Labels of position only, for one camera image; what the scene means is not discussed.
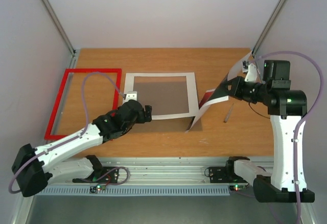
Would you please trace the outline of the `left aluminium corner post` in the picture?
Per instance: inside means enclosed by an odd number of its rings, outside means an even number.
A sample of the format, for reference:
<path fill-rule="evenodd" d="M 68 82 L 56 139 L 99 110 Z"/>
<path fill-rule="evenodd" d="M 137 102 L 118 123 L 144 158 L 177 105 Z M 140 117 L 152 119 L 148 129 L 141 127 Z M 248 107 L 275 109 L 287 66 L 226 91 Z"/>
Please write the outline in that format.
<path fill-rule="evenodd" d="M 61 36 L 61 38 L 63 39 L 64 43 L 66 44 L 66 46 L 67 46 L 70 54 L 72 56 L 74 56 L 76 50 L 74 49 L 71 41 L 69 40 L 69 37 L 66 34 L 66 32 L 65 32 L 65 30 L 64 30 L 64 28 L 63 28 L 63 26 L 62 26 L 62 24 L 61 24 L 61 22 L 59 20 L 59 18 L 57 17 L 57 15 L 56 15 L 56 13 L 55 13 L 55 11 L 54 11 L 54 9 L 53 9 L 50 1 L 49 0 L 41 0 L 41 2 L 44 5 L 44 7 L 45 7 L 48 15 L 50 16 L 52 22 L 54 23 L 57 31 L 59 32 L 59 35 Z"/>

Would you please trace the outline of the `sunset photo with white mat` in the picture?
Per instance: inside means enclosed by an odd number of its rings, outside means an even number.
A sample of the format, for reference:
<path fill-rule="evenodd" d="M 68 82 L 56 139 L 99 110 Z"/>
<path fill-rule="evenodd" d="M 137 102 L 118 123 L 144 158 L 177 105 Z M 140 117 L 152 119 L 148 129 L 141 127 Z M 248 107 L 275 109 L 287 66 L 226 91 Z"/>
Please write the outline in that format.
<path fill-rule="evenodd" d="M 228 101 L 230 95 L 228 95 L 224 91 L 222 83 L 237 77 L 238 73 L 242 72 L 242 62 L 250 61 L 250 56 L 251 51 L 248 52 L 244 57 L 242 57 L 232 66 L 232 68 L 228 71 L 221 83 L 215 89 L 209 89 L 205 92 L 199 103 L 199 110 L 197 111 L 196 115 L 194 116 L 188 128 L 186 129 L 186 132 L 189 132 L 195 126 L 195 124 L 200 120 L 200 118 L 205 114 L 205 112 L 209 109 L 211 105 Z"/>

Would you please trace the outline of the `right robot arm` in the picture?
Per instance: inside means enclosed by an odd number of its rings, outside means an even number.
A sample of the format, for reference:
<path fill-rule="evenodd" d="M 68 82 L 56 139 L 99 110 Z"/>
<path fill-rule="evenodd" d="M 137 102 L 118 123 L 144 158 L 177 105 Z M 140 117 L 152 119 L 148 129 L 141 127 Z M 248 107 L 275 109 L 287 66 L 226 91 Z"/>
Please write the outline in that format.
<path fill-rule="evenodd" d="M 315 194 L 307 188 L 302 162 L 307 97 L 291 89 L 289 61 L 266 60 L 263 81 L 236 76 L 224 79 L 220 87 L 230 97 L 267 107 L 274 138 L 273 171 L 266 172 L 247 157 L 234 156 L 226 162 L 226 177 L 249 183 L 260 203 L 313 203 Z"/>

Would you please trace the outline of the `clear handle screwdriver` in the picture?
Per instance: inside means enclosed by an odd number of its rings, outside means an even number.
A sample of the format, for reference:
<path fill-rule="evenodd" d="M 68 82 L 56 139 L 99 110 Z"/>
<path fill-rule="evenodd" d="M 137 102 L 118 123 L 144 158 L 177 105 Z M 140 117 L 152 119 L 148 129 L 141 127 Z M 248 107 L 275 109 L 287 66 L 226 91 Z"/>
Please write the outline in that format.
<path fill-rule="evenodd" d="M 234 107 L 234 104 L 232 104 L 231 107 L 230 107 L 230 109 L 228 110 L 228 112 L 227 112 L 227 114 L 226 114 L 226 116 L 225 116 L 225 118 L 223 120 L 224 123 L 227 123 L 228 122 L 228 120 L 230 118 L 230 115 L 232 113 L 233 107 Z"/>

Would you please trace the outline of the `brown frame backing board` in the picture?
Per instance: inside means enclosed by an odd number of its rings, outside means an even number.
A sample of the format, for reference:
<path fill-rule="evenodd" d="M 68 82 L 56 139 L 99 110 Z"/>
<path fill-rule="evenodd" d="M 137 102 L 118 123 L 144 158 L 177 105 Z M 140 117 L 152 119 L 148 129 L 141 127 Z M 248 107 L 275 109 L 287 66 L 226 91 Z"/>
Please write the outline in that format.
<path fill-rule="evenodd" d="M 194 73 L 128 73 L 124 92 L 131 91 L 152 106 L 152 121 L 136 124 L 132 133 L 185 132 L 199 110 Z"/>

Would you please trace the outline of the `right circuit board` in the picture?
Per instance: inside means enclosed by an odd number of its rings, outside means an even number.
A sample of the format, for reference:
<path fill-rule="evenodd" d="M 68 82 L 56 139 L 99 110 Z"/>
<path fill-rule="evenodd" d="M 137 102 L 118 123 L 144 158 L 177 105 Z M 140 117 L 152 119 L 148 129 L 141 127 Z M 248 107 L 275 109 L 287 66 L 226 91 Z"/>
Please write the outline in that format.
<path fill-rule="evenodd" d="M 237 191 L 243 191 L 243 190 L 247 189 L 248 187 L 249 187 L 248 184 L 246 184 L 246 185 L 235 184 L 235 185 L 230 185 L 229 190 L 237 192 Z"/>

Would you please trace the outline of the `right aluminium corner post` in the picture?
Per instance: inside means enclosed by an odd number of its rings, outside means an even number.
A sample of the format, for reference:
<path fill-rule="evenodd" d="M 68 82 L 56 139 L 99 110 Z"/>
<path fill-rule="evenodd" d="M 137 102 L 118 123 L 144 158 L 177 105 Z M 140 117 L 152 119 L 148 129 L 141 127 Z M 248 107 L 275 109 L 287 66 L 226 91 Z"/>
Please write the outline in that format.
<path fill-rule="evenodd" d="M 261 45 L 263 44 L 265 38 L 268 36 L 271 28 L 273 27 L 275 21 L 278 19 L 280 13 L 282 12 L 284 6 L 286 5 L 288 0 L 278 0 L 277 4 L 275 5 L 271 15 L 268 18 L 263 30 L 261 31 L 257 41 L 255 42 L 252 48 L 252 57 L 254 58 L 259 51 Z"/>

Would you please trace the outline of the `left circuit board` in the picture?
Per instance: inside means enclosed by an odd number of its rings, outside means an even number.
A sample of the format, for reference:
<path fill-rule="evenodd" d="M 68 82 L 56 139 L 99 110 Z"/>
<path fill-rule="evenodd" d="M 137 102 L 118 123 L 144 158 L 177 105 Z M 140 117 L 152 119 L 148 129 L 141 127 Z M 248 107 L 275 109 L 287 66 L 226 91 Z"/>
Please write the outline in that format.
<path fill-rule="evenodd" d="M 90 188 L 89 188 L 89 192 L 91 194 L 96 194 L 96 193 L 99 193 L 99 192 L 103 192 L 105 190 L 106 190 L 105 185 L 90 186 Z"/>

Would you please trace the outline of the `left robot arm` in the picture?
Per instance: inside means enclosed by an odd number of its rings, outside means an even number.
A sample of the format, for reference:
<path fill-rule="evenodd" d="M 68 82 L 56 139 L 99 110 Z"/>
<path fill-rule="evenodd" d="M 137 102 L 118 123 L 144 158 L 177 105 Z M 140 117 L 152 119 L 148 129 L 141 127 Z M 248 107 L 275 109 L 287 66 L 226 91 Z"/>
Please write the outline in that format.
<path fill-rule="evenodd" d="M 152 120 L 152 106 L 142 106 L 129 100 L 115 110 L 100 115 L 82 130 L 48 145 L 20 147 L 12 165 L 13 178 L 8 191 L 21 193 L 24 197 L 42 191 L 52 179 L 59 175 L 56 166 L 66 159 L 86 150 L 118 139 L 127 134 L 135 124 Z"/>

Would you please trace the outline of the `circuit board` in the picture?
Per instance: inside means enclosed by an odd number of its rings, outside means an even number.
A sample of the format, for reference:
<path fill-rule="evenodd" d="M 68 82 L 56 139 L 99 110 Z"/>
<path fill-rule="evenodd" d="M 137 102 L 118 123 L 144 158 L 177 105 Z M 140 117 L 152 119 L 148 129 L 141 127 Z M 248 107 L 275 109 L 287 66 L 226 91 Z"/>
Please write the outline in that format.
<path fill-rule="evenodd" d="M 230 185 L 229 190 L 237 192 L 237 191 L 243 191 L 243 190 L 247 189 L 248 187 L 249 187 L 248 184 L 246 184 L 246 185 L 235 184 L 235 185 Z"/>
<path fill-rule="evenodd" d="M 96 194 L 96 193 L 99 193 L 99 192 L 103 192 L 105 190 L 106 190 L 105 185 L 90 186 L 90 188 L 89 188 L 89 192 L 91 194 Z"/>

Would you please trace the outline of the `white passe-partout mat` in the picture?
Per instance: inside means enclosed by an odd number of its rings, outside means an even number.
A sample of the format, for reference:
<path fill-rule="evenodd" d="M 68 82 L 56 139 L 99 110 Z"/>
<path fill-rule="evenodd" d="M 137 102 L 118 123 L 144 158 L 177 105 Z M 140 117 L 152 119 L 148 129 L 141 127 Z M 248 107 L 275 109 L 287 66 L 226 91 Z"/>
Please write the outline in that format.
<path fill-rule="evenodd" d="M 152 106 L 153 120 L 193 117 L 199 110 L 194 73 L 127 73 L 124 94 L 130 91 Z"/>

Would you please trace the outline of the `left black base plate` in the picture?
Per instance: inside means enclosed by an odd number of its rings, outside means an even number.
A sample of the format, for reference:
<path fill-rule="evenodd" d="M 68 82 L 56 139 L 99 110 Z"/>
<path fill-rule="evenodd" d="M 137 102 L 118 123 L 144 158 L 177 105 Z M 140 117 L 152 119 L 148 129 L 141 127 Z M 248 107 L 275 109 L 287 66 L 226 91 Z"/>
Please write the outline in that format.
<path fill-rule="evenodd" d="M 73 183 L 117 183 L 119 177 L 119 168 L 118 167 L 103 167 L 102 171 L 97 171 L 91 173 L 87 178 L 74 178 Z"/>

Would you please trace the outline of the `red picture frame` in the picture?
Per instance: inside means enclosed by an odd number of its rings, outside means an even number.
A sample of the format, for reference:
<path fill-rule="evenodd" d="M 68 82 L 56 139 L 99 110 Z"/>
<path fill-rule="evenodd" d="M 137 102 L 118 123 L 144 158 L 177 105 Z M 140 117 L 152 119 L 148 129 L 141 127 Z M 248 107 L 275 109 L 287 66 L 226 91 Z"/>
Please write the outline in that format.
<path fill-rule="evenodd" d="M 64 138 L 64 135 L 53 135 L 52 134 L 52 129 L 54 127 L 54 123 L 56 120 L 57 112 L 59 109 L 59 105 L 61 103 L 61 98 L 63 96 L 66 82 L 68 80 L 68 77 L 70 74 L 75 74 L 75 73 L 105 73 L 105 74 L 116 74 L 116 81 L 115 84 L 118 88 L 120 88 L 121 85 L 121 79 L 122 79 L 122 69 L 108 69 L 108 68 L 79 68 L 79 69 L 66 69 L 64 71 L 59 90 L 55 99 L 55 103 L 53 106 L 53 110 L 51 112 L 51 116 L 49 118 L 49 122 L 45 131 L 44 139 L 47 141 L 53 141 L 53 140 L 59 140 Z"/>

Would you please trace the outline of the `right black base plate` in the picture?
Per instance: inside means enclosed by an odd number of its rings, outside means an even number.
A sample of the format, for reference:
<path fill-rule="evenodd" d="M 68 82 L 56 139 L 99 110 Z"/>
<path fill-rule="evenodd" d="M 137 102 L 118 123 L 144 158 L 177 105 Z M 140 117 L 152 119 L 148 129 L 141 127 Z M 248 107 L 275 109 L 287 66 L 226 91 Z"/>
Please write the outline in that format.
<path fill-rule="evenodd" d="M 227 174 L 225 167 L 207 167 L 204 175 L 209 178 L 211 184 L 229 184 L 231 178 Z"/>

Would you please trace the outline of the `aluminium corner post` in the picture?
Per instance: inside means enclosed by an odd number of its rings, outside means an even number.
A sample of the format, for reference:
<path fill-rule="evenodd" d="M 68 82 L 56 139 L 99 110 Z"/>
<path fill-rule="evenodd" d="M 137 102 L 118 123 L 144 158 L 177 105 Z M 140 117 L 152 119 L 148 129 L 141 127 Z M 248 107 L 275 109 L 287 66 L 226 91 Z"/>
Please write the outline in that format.
<path fill-rule="evenodd" d="M 54 23 L 57 31 L 59 32 L 59 35 L 61 36 L 61 38 L 63 39 L 64 43 L 66 44 L 66 46 L 67 46 L 70 54 L 72 56 L 74 56 L 76 50 L 74 49 L 71 41 L 69 40 L 69 37 L 66 34 L 66 32 L 65 32 L 65 30 L 64 30 L 64 28 L 63 28 L 63 26 L 62 26 L 62 24 L 61 24 L 61 22 L 59 20 L 59 18 L 57 17 L 57 15 L 56 15 L 56 13 L 55 13 L 55 11 L 54 11 L 54 9 L 53 9 L 50 1 L 49 0 L 41 0 L 41 2 L 44 5 L 44 7 L 45 7 L 48 15 L 50 16 L 52 22 Z"/>
<path fill-rule="evenodd" d="M 268 36 L 271 28 L 273 27 L 275 21 L 278 19 L 280 13 L 282 12 L 284 6 L 286 5 L 288 0 L 278 0 L 277 4 L 275 5 L 271 15 L 268 18 L 263 30 L 261 31 L 257 41 L 255 42 L 252 48 L 252 57 L 254 58 L 259 51 L 261 45 L 263 44 L 265 38 Z"/>

